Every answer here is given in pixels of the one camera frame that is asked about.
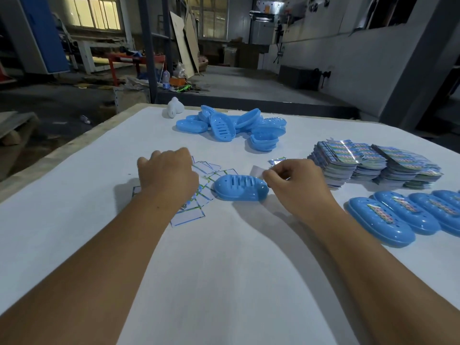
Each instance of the colorful label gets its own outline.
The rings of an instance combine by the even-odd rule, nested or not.
[[[392,199],[394,199],[397,203],[399,203],[401,206],[403,206],[405,209],[407,209],[410,212],[414,213],[419,213],[420,211],[417,211],[417,209],[412,206],[409,202],[407,202],[404,197],[398,197],[398,196],[392,196]]]
[[[432,205],[435,205],[436,207],[442,209],[443,211],[445,211],[447,214],[450,214],[450,215],[458,215],[458,213],[456,211],[454,211],[453,209],[443,205],[442,203],[438,202],[438,201],[435,201],[435,200],[432,200],[430,199],[430,203]]]
[[[375,214],[377,214],[380,218],[382,218],[386,223],[388,224],[395,223],[393,218],[383,211],[382,207],[376,206],[376,205],[370,205],[370,204],[368,204],[368,207],[372,209],[375,212]]]

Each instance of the plywood sheet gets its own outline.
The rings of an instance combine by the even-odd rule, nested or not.
[[[198,49],[198,40],[196,39],[195,28],[193,26],[193,20],[190,13],[187,15],[187,21],[185,22],[185,36],[187,43],[189,44],[189,50],[195,66],[195,71],[199,73],[198,55],[200,50]]]
[[[184,36],[184,21],[181,17],[177,16],[173,12],[171,14],[171,21],[174,28],[174,33],[176,35],[177,46],[179,47],[179,53],[181,57],[181,62],[185,66],[185,76],[188,78],[195,75],[193,69],[192,59],[190,58],[189,49],[187,48],[187,43],[185,42]]]

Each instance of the white workbench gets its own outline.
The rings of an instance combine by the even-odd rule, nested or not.
[[[282,116],[287,133],[275,150],[259,153],[245,136],[218,143],[208,133],[174,130],[177,119],[197,111],[174,120],[161,111],[141,110],[0,204],[0,313],[130,201],[136,160],[153,150],[187,146],[197,161],[249,174],[254,165],[268,168],[269,159],[305,158],[319,140],[350,138],[423,154],[445,173],[434,190],[460,189],[458,154],[397,128]],[[348,183],[333,195],[342,205],[382,189]],[[262,204],[214,200],[204,212],[165,231],[118,344],[367,343],[330,257],[273,193]],[[388,250],[460,308],[460,238],[417,235],[410,246]]]

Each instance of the forearm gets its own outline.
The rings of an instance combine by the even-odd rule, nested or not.
[[[460,312],[435,293],[341,208],[311,225],[334,258],[381,344],[454,344]]]
[[[136,195],[0,317],[0,343],[115,344],[176,207],[155,194]]]

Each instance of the person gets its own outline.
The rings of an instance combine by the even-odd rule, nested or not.
[[[0,317],[0,344],[116,344],[161,235],[198,188],[191,165],[185,148],[141,157],[142,191]],[[377,343],[460,343],[460,311],[338,205],[312,161],[285,160],[263,177],[323,242]]]

